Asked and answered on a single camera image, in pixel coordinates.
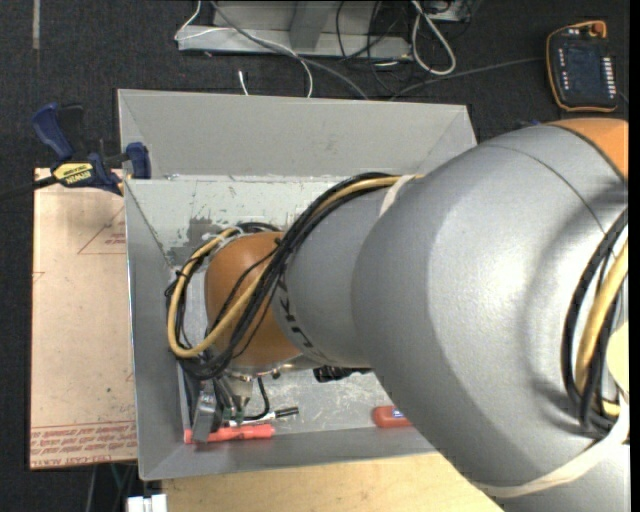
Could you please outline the pale grey metal gripper finger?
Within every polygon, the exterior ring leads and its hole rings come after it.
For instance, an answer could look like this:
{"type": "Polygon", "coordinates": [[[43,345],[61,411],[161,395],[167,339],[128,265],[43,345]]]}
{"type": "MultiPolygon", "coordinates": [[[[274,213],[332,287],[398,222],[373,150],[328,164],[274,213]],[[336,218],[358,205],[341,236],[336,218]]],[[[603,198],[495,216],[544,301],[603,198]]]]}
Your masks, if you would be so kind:
{"type": "Polygon", "coordinates": [[[192,441],[207,443],[216,416],[216,398],[213,393],[201,391],[194,412],[192,441]]]}

